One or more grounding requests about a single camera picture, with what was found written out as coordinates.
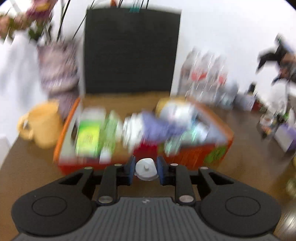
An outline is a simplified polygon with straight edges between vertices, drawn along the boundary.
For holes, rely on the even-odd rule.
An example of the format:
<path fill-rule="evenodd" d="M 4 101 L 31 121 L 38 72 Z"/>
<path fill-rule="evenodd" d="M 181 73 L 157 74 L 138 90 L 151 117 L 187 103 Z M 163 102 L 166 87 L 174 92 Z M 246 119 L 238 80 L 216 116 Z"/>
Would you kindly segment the white small cap object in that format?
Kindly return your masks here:
<path fill-rule="evenodd" d="M 158 178 L 158 172 L 152 158 L 139 160 L 135 165 L 135 176 L 143 181 L 152 181 Z"/>

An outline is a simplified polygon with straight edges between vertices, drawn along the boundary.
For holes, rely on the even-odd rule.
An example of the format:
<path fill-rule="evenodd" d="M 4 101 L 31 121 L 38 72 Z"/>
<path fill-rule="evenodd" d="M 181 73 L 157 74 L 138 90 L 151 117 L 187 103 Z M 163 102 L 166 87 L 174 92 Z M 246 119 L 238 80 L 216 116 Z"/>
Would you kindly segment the iridescent plastic bag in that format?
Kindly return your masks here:
<path fill-rule="evenodd" d="M 166 156 L 175 156 L 181 147 L 196 146 L 205 142 L 208 133 L 208 126 L 201 122 L 196 122 L 180 136 L 174 136 L 167 140 L 164 145 L 164 152 Z"/>

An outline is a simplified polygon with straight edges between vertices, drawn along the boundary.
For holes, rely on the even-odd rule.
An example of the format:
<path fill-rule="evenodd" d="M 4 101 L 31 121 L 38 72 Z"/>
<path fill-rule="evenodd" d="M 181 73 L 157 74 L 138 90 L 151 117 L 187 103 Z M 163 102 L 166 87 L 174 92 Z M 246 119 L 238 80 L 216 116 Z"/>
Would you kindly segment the purple cloth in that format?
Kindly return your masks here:
<path fill-rule="evenodd" d="M 141 113 L 144 122 L 143 139 L 147 142 L 161 143 L 171 137 L 180 136 L 190 128 L 169 123 L 166 120 L 157 118 L 148 111 L 142 111 Z"/>

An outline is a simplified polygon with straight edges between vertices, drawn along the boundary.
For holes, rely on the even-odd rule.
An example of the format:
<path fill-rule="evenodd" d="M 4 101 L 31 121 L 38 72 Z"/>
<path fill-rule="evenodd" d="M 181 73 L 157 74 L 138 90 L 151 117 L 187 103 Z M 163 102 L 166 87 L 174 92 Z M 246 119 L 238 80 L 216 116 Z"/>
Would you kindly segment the snack packet clutter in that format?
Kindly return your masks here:
<path fill-rule="evenodd" d="M 280 127 L 280 125 L 287 122 L 288 114 L 266 112 L 263 114 L 259 122 L 257 123 L 257 131 L 259 132 L 261 139 L 265 140 L 272 138 Z"/>

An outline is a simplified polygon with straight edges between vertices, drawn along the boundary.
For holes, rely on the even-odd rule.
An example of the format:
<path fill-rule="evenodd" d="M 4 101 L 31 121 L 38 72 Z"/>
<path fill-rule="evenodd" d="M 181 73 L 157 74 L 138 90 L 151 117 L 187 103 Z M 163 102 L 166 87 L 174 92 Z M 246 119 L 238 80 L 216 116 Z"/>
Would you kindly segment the green plastic bottle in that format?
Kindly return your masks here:
<path fill-rule="evenodd" d="M 103 143 L 99 157 L 100 164 L 107 164 L 111 162 L 112 155 L 116 146 L 116 132 L 118 125 L 118 115 L 112 110 L 106 121 L 103 131 Z"/>

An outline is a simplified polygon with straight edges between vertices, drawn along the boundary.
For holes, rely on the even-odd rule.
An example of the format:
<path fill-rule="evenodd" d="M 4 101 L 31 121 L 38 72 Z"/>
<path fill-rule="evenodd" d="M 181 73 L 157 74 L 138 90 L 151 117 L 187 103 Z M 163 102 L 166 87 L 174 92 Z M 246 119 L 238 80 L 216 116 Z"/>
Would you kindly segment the red fabric item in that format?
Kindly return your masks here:
<path fill-rule="evenodd" d="M 144 158 L 151 158 L 153 160 L 157 159 L 157 156 L 163 152 L 164 144 L 155 144 L 142 142 L 140 145 L 135 148 L 133 155 L 137 160 Z"/>

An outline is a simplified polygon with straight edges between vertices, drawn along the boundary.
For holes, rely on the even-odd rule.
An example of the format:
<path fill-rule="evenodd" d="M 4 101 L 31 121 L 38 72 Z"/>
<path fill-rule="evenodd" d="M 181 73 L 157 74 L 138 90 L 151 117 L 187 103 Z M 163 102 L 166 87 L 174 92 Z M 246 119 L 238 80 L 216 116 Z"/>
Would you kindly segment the green tissue packet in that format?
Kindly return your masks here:
<path fill-rule="evenodd" d="M 79 157 L 97 157 L 99 154 L 100 131 L 102 121 L 81 120 L 76 138 L 76 155 Z"/>

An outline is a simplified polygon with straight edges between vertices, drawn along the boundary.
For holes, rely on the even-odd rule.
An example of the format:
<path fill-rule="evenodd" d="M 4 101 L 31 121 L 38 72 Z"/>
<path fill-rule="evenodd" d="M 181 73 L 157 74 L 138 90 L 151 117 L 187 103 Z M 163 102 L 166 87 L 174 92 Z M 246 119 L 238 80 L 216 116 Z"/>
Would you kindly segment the orange cardboard box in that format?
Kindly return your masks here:
<path fill-rule="evenodd" d="M 220 163 L 233 143 L 233 131 L 206 105 L 189 97 L 169 96 L 168 92 L 87 95 L 77 98 L 56 144 L 53 162 L 65 175 L 87 164 L 96 170 L 106 167 L 106 164 L 100 163 L 99 157 L 76 156 L 76 140 L 72 137 L 72 132 L 74 127 L 79 125 L 81 113 L 85 108 L 102 108 L 107 113 L 113 110 L 120 120 L 124 120 L 133 113 L 160 111 L 169 101 L 189 103 L 195 107 L 198 117 L 209 128 L 205 141 L 195 146 L 181 147 L 176 153 L 166 155 L 164 143 L 149 141 L 147 138 L 134 141 L 134 134 L 123 131 L 121 140 L 115 145 L 111 163 L 123 164 L 131 155 L 135 155 L 138 160 L 142 158 L 156 159 L 157 156 L 162 156 L 168 163 L 182 164 L 190 170 L 208 164 Z"/>

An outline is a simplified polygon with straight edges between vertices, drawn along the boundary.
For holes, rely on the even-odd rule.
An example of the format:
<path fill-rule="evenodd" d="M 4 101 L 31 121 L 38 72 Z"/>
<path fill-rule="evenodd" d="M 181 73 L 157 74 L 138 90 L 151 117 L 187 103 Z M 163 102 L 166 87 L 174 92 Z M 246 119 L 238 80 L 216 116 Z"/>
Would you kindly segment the clear plastic container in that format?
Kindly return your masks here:
<path fill-rule="evenodd" d="M 106 110 L 104 108 L 85 108 L 80 116 L 79 130 L 95 128 L 100 131 L 105 118 Z"/>

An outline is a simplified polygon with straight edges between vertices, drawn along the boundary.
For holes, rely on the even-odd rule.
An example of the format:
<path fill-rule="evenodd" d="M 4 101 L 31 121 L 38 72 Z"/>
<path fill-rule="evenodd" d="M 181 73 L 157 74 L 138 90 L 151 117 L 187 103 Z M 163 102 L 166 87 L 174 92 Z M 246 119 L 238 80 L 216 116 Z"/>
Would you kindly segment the purple small box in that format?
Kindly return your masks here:
<path fill-rule="evenodd" d="M 251 111 L 255 103 L 255 97 L 238 93 L 234 99 L 234 108 L 242 111 Z"/>

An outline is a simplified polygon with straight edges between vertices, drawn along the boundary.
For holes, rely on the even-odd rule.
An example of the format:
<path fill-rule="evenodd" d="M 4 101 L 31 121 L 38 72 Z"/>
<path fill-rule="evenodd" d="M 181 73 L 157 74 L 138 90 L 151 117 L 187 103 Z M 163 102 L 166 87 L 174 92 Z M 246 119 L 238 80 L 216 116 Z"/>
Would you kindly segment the plush cat toy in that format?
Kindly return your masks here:
<path fill-rule="evenodd" d="M 194 104 L 186 100 L 163 98 L 156 105 L 155 114 L 169 123 L 189 128 L 196 119 L 198 111 Z"/>

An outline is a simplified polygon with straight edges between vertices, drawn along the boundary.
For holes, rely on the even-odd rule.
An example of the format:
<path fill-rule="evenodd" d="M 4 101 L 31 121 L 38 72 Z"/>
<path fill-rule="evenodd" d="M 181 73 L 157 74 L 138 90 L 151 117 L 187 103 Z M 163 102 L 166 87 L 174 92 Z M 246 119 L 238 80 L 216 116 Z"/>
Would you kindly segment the yellow mug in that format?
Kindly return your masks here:
<path fill-rule="evenodd" d="M 21 138 L 33 141 L 40 148 L 55 146 L 63 129 L 59 102 L 52 100 L 36 105 L 19 118 L 16 128 Z"/>

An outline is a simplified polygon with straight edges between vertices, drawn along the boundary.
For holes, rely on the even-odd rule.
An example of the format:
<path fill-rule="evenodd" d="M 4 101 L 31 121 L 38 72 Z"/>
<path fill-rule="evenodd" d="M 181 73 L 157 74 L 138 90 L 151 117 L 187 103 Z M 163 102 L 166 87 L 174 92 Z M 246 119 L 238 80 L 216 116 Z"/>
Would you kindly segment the black chair back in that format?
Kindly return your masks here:
<path fill-rule="evenodd" d="M 89 9 L 84 37 L 87 94 L 170 91 L 180 13 Z"/>

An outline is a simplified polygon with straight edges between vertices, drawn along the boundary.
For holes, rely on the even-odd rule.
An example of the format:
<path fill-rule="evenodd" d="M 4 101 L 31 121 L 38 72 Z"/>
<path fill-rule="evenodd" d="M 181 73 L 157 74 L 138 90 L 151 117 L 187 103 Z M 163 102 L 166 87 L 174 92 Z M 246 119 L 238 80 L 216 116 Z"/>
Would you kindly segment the purple ceramic vase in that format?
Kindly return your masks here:
<path fill-rule="evenodd" d="M 66 119 L 79 97 L 76 45 L 72 41 L 52 42 L 37 47 L 41 88 L 48 99 L 59 102 L 59 113 Z"/>

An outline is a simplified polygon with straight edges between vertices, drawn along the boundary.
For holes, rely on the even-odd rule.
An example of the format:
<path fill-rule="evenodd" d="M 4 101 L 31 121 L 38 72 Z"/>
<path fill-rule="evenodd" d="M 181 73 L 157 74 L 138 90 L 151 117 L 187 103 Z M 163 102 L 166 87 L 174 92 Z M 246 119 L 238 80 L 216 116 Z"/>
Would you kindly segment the dried flowers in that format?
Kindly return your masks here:
<path fill-rule="evenodd" d="M 13 4 L 16 15 L 9 12 L 1 13 L 1 41 L 6 39 L 13 41 L 17 32 L 26 32 L 29 39 L 35 43 L 44 39 L 46 46 L 60 45 L 62 41 L 62 28 L 64 18 L 70 5 L 70 1 L 61 1 L 61 14 L 57 37 L 52 36 L 53 9 L 57 1 L 32 1 L 31 6 L 22 12 Z"/>

